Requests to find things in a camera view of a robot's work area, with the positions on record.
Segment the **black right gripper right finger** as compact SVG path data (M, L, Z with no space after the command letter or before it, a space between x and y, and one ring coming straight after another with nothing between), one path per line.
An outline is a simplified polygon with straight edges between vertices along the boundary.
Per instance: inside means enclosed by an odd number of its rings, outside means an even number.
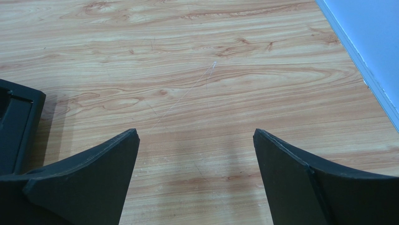
M398 177L337 164L262 129L253 143L275 225L398 224Z

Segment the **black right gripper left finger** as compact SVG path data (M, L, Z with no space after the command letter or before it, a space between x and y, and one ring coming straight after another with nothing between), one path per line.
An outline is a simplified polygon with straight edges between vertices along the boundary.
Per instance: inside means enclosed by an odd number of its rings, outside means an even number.
M139 144L132 128L61 161L1 176L1 224L117 225Z

